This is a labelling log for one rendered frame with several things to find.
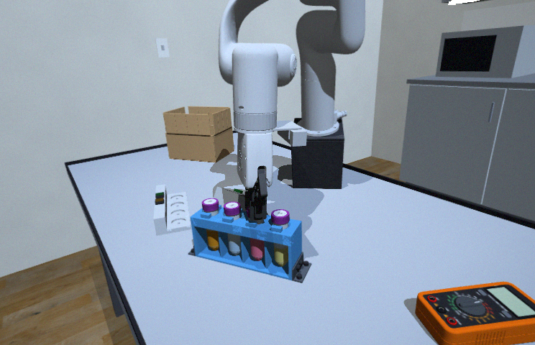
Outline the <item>brown cardboard box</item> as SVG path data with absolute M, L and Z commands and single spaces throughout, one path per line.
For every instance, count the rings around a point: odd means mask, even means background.
M 218 162 L 234 151 L 231 110 L 185 106 L 163 112 L 170 159 Z

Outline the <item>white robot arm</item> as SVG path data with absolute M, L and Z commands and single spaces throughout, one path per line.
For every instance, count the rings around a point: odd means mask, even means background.
M 322 137 L 339 129 L 346 111 L 334 110 L 336 65 L 332 53 L 357 52 L 365 36 L 365 0 L 300 0 L 334 10 L 306 12 L 296 26 L 301 61 L 301 120 L 277 121 L 278 87 L 296 74 L 297 59 L 284 44 L 237 43 L 245 17 L 269 0 L 229 0 L 219 26 L 219 70 L 233 85 L 234 127 L 272 129 L 292 147 L 306 146 L 307 136 Z M 326 53 L 329 52 L 329 53 Z M 301 124 L 302 123 L 302 124 Z M 285 131 L 284 131 L 285 130 Z

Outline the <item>black table edge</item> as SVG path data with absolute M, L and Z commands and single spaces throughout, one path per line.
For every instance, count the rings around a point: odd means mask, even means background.
M 281 144 L 281 143 L 277 143 L 277 142 L 274 142 L 274 141 L 273 141 L 273 144 L 277 145 L 279 147 L 283 147 L 283 148 L 286 148 L 288 150 L 291 150 L 291 147 L 289 147 L 287 145 L 284 145 L 284 144 Z M 98 235 L 96 227 L 93 224 L 93 221 L 92 221 L 92 219 L 90 217 L 90 214 L 89 214 L 89 212 L 88 212 L 88 210 L 86 208 L 85 203 L 83 202 L 83 199 L 82 199 L 81 194 L 80 194 L 80 192 L 78 190 L 78 187 L 77 187 L 77 185 L 76 185 L 76 183 L 75 183 L 75 181 L 73 179 L 73 176 L 70 173 L 68 165 L 74 165 L 74 164 L 78 164 L 78 163 L 82 163 L 82 162 L 89 162 L 89 161 L 93 161 L 93 160 L 100 160 L 100 159 L 104 159 L 104 158 L 108 158 L 108 157 L 126 155 L 126 154 L 130 154 L 130 153 L 134 153 L 134 152 L 141 152 L 141 151 L 145 151 L 145 150 L 152 150 L 152 149 L 156 149 L 156 148 L 160 148 L 160 147 L 167 147 L 167 144 L 159 144 L 159 145 L 155 145 L 155 146 L 151 146 L 151 147 L 133 149 L 133 150 L 125 151 L 125 152 L 118 152 L 118 153 L 114 153 L 114 154 L 102 155 L 102 156 L 98 156 L 98 157 L 91 157 L 91 158 L 86 158 L 86 159 L 82 159 L 82 160 L 75 160 L 75 161 L 71 161 L 71 162 L 64 162 L 65 166 L 67 168 L 68 174 L 70 176 L 70 179 L 73 182 L 73 185 L 74 185 L 75 190 L 76 190 L 76 192 L 78 194 L 78 197 L 80 198 L 81 203 L 83 205 L 83 208 L 84 208 L 84 210 L 86 212 L 88 221 L 89 221 L 89 223 L 91 225 L 91 228 L 93 229 L 94 235 L 95 235 L 96 240 L 97 240 L 97 242 L 98 242 L 98 244 L 100 246 L 101 252 L 102 252 L 102 254 L 104 256 L 104 259 L 105 259 L 105 261 L 107 263 L 107 266 L 108 266 L 109 271 L 111 273 L 111 276 L 112 276 L 112 278 L 114 280 L 116 288 L 117 288 L 117 290 L 119 292 L 120 298 L 122 299 L 124 308 L 125 308 L 125 310 L 127 312 L 129 320 L 130 320 L 130 322 L 132 324 L 132 328 L 134 329 L 134 332 L 135 332 L 135 335 L 136 335 L 137 340 L 139 342 L 139 345 L 146 345 L 146 344 L 145 344 L 145 341 L 144 341 L 144 339 L 142 337 L 140 329 L 139 329 L 139 327 L 137 325 L 137 322 L 136 322 L 136 320 L 135 320 L 135 318 L 133 316 L 131 308 L 129 307 L 129 304 L 128 304 L 127 299 L 126 299 L 126 297 L 124 295 L 122 287 L 121 287 L 121 285 L 120 285 L 120 283 L 118 281 L 118 278 L 116 276 L 114 268 L 111 265 L 111 262 L 109 260 L 109 257 L 107 255 L 107 253 L 106 253 L 106 250 L 104 249 L 104 246 L 103 246 L 103 244 L 101 242 L 101 239 L 100 239 L 100 237 Z M 418 191 L 420 193 L 424 193 L 424 194 L 427 194 L 427 195 L 430 195 L 430 196 L 434 196 L 436 198 L 440 198 L 442 200 L 449 201 L 451 203 L 456 203 L 458 205 L 461 205 L 461 206 L 464 206 L 464 207 L 467 207 L 467 208 L 471 208 L 473 210 L 480 211 L 480 212 L 489 214 L 491 216 L 495 216 L 495 217 L 498 217 L 498 218 L 501 218 L 501 219 L 505 219 L 507 221 L 511 221 L 513 223 L 516 223 L 516 224 L 520 224 L 520 225 L 527 226 L 529 228 L 535 229 L 535 223 L 532 222 L 532 221 L 527 221 L 525 219 L 518 218 L 518 217 L 515 217 L 515 216 L 511 216 L 511 215 L 508 215 L 506 213 L 501 213 L 499 211 L 495 211 L 495 210 L 492 210 L 492 209 L 489 209 L 489 208 L 486 208 L 486 207 L 482 207 L 482 206 L 476 205 L 474 203 L 469 203 L 467 201 L 462 201 L 462 200 L 457 199 L 457 198 L 453 198 L 453 197 L 450 197 L 450 196 L 447 196 L 447 195 L 444 195 L 444 194 L 441 194 L 441 193 L 437 193 L 437 192 L 434 192 L 432 190 L 427 190 L 425 188 L 420 188 L 420 187 L 412 185 L 412 184 L 408 184 L 408 183 L 405 183 L 405 182 L 402 182 L 402 181 L 399 181 L 399 180 L 388 178 L 388 177 L 385 177 L 383 175 L 379 175 L 379 174 L 376 174 L 376 173 L 373 173 L 373 172 L 370 172 L 370 171 L 367 171 L 367 170 L 360 169 L 358 167 L 354 167 L 354 166 L 351 166 L 351 165 L 344 164 L 344 163 L 343 163 L 343 167 L 345 167 L 347 169 L 350 169 L 350 170 L 354 170 L 356 172 L 359 172 L 359 173 L 362 173 L 362 174 L 365 174 L 365 175 L 369 175 L 369 176 L 374 177 L 374 178 L 378 178 L 378 179 L 387 181 L 389 183 L 393 183 L 393 184 L 396 184 L 396 185 L 399 185 L 399 186 L 403 186 L 405 188 L 409 188 L 411 190 Z

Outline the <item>blue tube rack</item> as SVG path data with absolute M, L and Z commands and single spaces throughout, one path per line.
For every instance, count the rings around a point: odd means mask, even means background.
M 211 213 L 200 209 L 190 217 L 196 257 L 292 280 L 293 266 L 302 252 L 302 221 L 290 219 L 288 228 L 283 229 L 273 225 L 269 215 L 257 225 L 257 221 L 248 219 L 243 208 L 237 220 L 226 216 L 221 205 L 218 211 L 217 215 L 211 216 Z M 218 250 L 209 247 L 206 229 L 218 231 Z M 237 256 L 229 251 L 227 233 L 240 236 L 242 251 Z M 264 241 L 265 256 L 260 261 L 251 255 L 250 238 Z M 288 246 L 288 262 L 283 267 L 275 261 L 274 243 Z

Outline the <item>orange digital multimeter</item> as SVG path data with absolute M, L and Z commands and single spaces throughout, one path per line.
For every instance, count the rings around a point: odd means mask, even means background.
M 535 342 L 535 300 L 509 282 L 423 291 L 415 312 L 439 345 Z

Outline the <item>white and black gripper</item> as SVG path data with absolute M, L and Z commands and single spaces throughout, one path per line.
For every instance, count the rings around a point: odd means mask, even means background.
M 267 187 L 273 183 L 272 129 L 247 131 L 234 127 L 237 137 L 237 173 L 245 187 L 245 209 L 250 220 L 267 218 Z M 266 184 L 266 180 L 269 185 Z

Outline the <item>light grey button panel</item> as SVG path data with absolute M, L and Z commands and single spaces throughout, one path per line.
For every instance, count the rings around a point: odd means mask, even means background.
M 214 198 L 219 200 L 219 205 L 221 205 L 221 207 L 224 207 L 225 203 L 235 201 L 240 203 L 241 208 L 243 208 L 243 211 L 247 211 L 245 209 L 245 194 L 242 190 L 228 190 L 225 188 L 217 187 L 216 192 L 214 194 Z

